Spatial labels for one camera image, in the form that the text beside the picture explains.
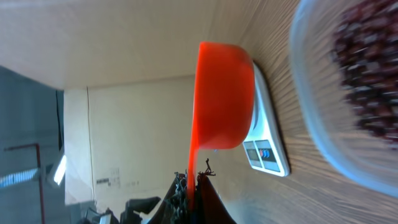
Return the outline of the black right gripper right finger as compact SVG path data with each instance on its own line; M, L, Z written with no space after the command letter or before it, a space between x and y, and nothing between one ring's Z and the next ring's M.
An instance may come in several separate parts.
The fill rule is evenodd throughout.
M194 223L196 224L236 224L231 217L209 176L215 176L206 160L206 171L199 172L195 191Z

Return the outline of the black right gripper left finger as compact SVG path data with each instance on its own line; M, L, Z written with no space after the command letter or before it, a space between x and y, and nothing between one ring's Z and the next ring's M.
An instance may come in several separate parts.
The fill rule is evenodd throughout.
M187 175L175 173L169 191L148 224L188 224Z

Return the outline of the orange scoop with blue handle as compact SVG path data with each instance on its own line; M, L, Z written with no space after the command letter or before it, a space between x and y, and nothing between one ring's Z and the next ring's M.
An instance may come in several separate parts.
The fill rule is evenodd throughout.
M188 208L195 203L197 154L233 149L248 135L254 109L254 64L241 47L201 42L195 73L187 169Z

